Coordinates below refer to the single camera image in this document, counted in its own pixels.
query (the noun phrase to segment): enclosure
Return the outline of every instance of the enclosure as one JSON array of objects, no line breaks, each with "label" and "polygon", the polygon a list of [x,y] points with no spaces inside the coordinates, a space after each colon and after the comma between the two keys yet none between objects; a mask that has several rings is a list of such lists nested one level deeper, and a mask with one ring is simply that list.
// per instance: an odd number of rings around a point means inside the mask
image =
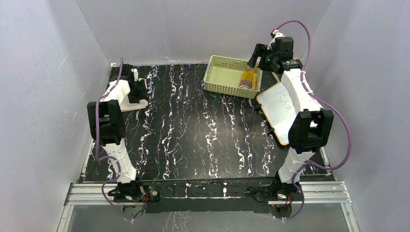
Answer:
[{"label": "enclosure", "polygon": [[[4,231],[409,231],[409,13],[405,0],[2,1]],[[338,170],[303,170],[307,204],[282,223],[239,196],[248,183],[271,182],[289,147],[269,133],[254,100],[206,91],[203,78],[211,56],[249,60],[290,20],[310,32],[307,81],[344,115],[353,147]],[[304,63],[303,28],[280,32]],[[87,115],[120,58],[146,79],[150,100],[123,114],[127,151],[164,198],[133,224],[101,195],[115,172],[94,158]],[[261,91],[277,83],[269,72],[261,78]],[[336,166],[347,144],[335,116],[311,160]]]}]

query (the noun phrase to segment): white wall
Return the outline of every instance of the white wall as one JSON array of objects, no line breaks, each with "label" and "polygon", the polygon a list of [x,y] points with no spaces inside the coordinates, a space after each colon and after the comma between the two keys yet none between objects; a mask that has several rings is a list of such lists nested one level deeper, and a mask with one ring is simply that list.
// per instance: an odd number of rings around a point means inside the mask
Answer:
[{"label": "white wall", "polygon": [[109,63],[74,0],[0,5],[1,231],[54,232]]},{"label": "white wall", "polygon": [[[208,62],[211,55],[249,59],[270,31],[298,19],[312,32],[331,0],[77,0],[110,62]],[[295,56],[307,46],[302,28],[283,28],[295,39]]]},{"label": "white wall", "polygon": [[[409,38],[407,0],[334,0],[313,36],[307,78],[350,124],[352,155],[335,173],[361,231],[410,231]],[[346,149],[336,120],[326,146],[332,165]]]}]

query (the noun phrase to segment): yellow basket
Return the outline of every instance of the yellow basket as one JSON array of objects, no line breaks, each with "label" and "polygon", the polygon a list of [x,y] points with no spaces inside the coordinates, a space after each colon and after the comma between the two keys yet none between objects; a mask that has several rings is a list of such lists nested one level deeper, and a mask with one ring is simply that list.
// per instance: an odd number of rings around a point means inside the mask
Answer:
[{"label": "yellow basket", "polygon": [[239,88],[242,73],[248,67],[248,62],[242,59],[211,56],[205,72],[204,82],[208,91],[254,99],[261,90],[262,71],[255,68],[256,90]]}]

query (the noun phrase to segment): marble pattern surface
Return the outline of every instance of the marble pattern surface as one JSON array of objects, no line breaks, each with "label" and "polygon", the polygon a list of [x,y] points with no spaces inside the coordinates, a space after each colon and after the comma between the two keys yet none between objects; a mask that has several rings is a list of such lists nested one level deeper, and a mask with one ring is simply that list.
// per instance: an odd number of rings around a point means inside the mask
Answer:
[{"label": "marble pattern surface", "polygon": [[[287,148],[267,132],[257,102],[206,91],[206,67],[138,67],[149,105],[123,115],[127,151],[143,180],[274,176],[282,166]],[[262,89],[275,83],[264,73]],[[106,155],[100,151],[100,157]],[[93,147],[80,182],[105,181],[114,174],[111,162],[96,162],[94,152]],[[323,165],[320,154],[311,159]],[[325,173],[311,166],[303,172]]]}]

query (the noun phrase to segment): floor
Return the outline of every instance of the floor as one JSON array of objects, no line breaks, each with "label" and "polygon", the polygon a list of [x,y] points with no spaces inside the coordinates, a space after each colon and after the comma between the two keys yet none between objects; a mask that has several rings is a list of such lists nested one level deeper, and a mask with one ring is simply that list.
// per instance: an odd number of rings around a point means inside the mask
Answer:
[{"label": "floor", "polygon": [[107,205],[76,205],[69,232],[348,232],[339,203],[306,204],[294,219],[282,222],[270,214],[242,212],[164,212],[145,214],[131,224]]},{"label": "floor", "polygon": [[[207,64],[138,67],[149,88],[146,109],[124,112],[127,150],[143,180],[274,176],[287,148],[267,132],[255,101],[205,90]],[[262,89],[276,83],[264,73]],[[106,153],[100,149],[100,156]],[[311,160],[323,165],[320,154]],[[79,182],[112,178],[92,148]],[[325,174],[307,167],[303,175]]]}]

